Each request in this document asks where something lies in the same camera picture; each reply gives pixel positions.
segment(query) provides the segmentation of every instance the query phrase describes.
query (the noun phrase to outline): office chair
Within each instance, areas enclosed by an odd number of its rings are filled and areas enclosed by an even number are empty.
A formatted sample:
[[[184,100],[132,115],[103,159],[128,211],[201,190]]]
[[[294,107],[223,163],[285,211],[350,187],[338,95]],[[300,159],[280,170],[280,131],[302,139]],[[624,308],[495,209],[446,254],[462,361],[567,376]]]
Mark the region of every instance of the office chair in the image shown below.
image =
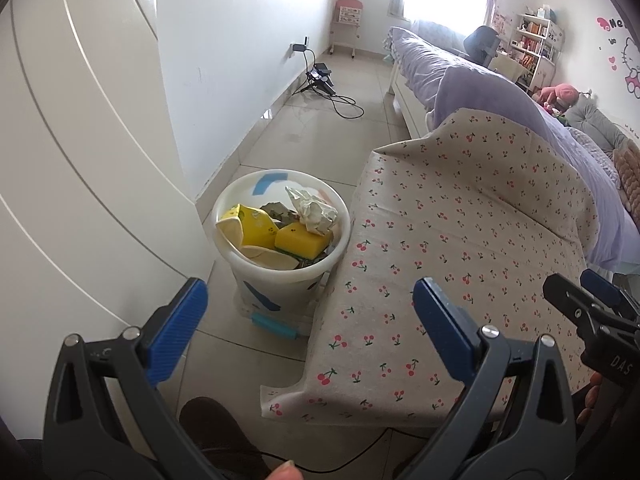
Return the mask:
[[[456,51],[455,54],[487,68],[498,52],[500,38],[491,27],[482,25],[469,34],[463,44],[466,52]]]

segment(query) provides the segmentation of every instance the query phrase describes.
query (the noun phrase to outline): dark shoe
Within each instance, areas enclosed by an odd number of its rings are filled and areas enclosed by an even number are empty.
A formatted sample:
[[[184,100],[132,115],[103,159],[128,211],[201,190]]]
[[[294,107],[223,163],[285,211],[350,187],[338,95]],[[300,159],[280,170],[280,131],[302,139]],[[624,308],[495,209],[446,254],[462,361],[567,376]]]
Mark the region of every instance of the dark shoe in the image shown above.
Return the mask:
[[[240,426],[222,404],[197,397],[180,412],[180,425],[200,449],[217,448],[241,452],[204,452],[218,469],[231,471],[250,480],[264,480],[271,470],[257,454],[258,449],[244,435]]]

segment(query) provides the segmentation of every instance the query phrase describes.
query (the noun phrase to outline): hand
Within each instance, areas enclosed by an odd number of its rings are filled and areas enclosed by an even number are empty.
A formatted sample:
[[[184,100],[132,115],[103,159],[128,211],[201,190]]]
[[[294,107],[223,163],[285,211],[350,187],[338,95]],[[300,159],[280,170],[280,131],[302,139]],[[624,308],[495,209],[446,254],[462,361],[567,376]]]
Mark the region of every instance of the hand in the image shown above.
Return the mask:
[[[273,473],[267,476],[266,480],[304,480],[302,473],[293,464],[293,460],[285,462],[278,468],[274,469]]]
[[[578,415],[576,422],[580,426],[586,426],[591,413],[593,413],[593,407],[596,405],[596,400],[598,400],[598,394],[600,393],[600,385],[602,384],[602,375],[599,373],[594,373],[589,380],[591,385],[591,390],[588,391],[587,395],[584,397],[584,409]]]

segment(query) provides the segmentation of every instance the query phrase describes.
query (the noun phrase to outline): bed frame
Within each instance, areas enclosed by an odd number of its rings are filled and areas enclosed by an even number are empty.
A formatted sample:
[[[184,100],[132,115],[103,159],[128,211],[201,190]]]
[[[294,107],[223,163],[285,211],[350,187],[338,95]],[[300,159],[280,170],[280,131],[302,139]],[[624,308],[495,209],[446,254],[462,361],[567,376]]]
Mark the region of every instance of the bed frame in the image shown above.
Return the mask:
[[[424,137],[429,130],[426,123],[426,110],[414,93],[406,85],[406,78],[400,73],[398,64],[394,65],[387,92],[396,96],[402,110],[404,122],[409,128],[412,139]]]

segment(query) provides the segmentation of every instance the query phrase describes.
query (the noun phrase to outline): cherry pattern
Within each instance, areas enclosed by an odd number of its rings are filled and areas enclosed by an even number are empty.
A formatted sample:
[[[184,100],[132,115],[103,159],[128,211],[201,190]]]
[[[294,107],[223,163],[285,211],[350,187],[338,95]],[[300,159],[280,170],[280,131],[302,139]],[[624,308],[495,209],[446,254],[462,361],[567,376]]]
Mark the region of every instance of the cherry pattern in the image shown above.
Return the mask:
[[[414,312],[414,284],[425,276],[478,325],[515,339],[550,333],[572,390],[586,384],[581,341],[542,284],[553,272],[579,281],[596,209],[542,138],[462,109],[419,142],[372,153],[361,182],[351,242],[316,312],[306,378],[263,389],[264,416],[439,426],[461,389]],[[509,400],[505,383],[498,407]]]

